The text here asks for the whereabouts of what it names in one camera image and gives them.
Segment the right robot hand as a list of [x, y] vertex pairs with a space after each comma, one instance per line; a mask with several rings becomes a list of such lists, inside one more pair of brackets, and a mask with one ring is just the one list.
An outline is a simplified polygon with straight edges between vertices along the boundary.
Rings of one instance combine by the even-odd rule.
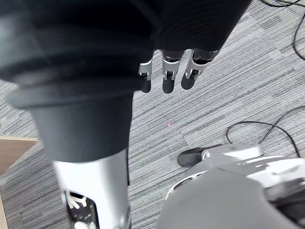
[[0, 78], [28, 110], [72, 228], [128, 229], [128, 147], [139, 68], [155, 50], [213, 58], [248, 0], [3, 0]]

